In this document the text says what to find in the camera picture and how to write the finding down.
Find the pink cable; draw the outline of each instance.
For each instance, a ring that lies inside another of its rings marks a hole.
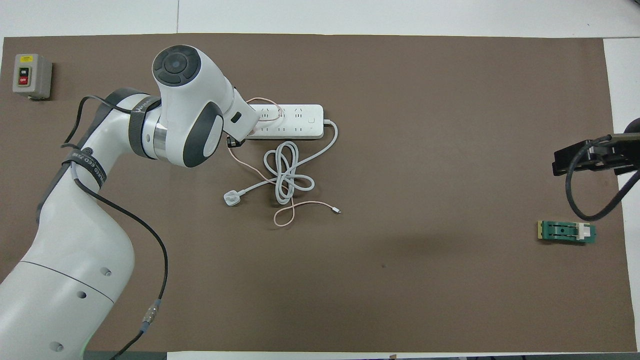
[[[282,108],[280,107],[280,105],[276,104],[276,102],[271,99],[267,99],[265,97],[252,97],[251,99],[247,100],[246,103],[248,104],[249,102],[256,101],[256,100],[270,102],[271,104],[274,104],[276,108],[278,108],[278,116],[276,116],[274,119],[264,119],[264,120],[260,119],[258,121],[274,121],[282,117]]]
[[[276,211],[275,214],[273,214],[273,223],[276,224],[276,226],[279,227],[285,227],[289,224],[291,224],[291,222],[293,221],[293,218],[296,217],[296,206],[300,206],[300,205],[304,205],[304,204],[320,204],[320,205],[324,205],[327,208],[333,209],[333,206],[327,204],[326,202],[322,202],[322,201],[315,201],[315,200],[308,200],[308,201],[303,201],[303,202],[298,202],[298,203],[293,203],[293,198],[291,198],[291,205],[287,206],[286,208],[282,208],[278,211]],[[286,223],[280,225],[278,224],[278,222],[276,221],[276,217],[278,216],[278,214],[281,211],[285,211],[287,209],[291,209],[292,213],[291,213],[291,219],[289,219],[289,221],[287,221]]]
[[[234,155],[233,151],[231,151],[230,147],[227,147],[227,150],[229,150],[229,154],[231,154],[231,157],[234,158],[237,162],[239,162],[240,164],[242,164],[242,165],[244,165],[244,166],[246,166],[246,167],[248,167],[250,169],[253,169],[253,171],[257,172],[258,175],[260,175],[260,177],[263,178],[265,181],[276,185],[276,183],[274,183],[273,181],[271,181],[271,180],[267,179],[266,177],[264,177],[264,175],[262,175],[262,172],[260,172],[260,170],[256,169],[255,167],[253,167],[253,166],[251,166],[251,165],[249,165],[249,164],[247,164],[245,162],[240,161],[240,159],[238,159],[236,157],[236,155]]]

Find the white plug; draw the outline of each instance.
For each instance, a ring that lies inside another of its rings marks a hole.
[[[589,223],[585,222],[578,223],[578,240],[584,240],[591,236],[591,227],[588,225]]]
[[[228,206],[233,206],[236,205],[238,202],[240,202],[240,193],[238,193],[235,190],[231,190],[230,192],[227,192],[224,196],[225,202],[227,203]]]

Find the plug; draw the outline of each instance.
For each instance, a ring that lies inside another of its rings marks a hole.
[[[227,192],[223,197],[228,206],[233,206],[240,202],[240,193],[235,190]]]

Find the power socket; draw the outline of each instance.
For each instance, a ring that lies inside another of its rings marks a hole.
[[[278,108],[273,104],[253,104],[261,120],[275,119]],[[324,135],[324,110],[321,105],[280,105],[282,116],[272,121],[258,121],[249,140],[320,139]]]

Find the power switch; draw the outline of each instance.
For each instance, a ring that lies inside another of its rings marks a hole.
[[[29,68],[21,67],[18,75],[18,86],[29,86]]]
[[[51,62],[42,55],[17,54],[13,64],[13,92],[31,100],[48,99],[52,69]]]

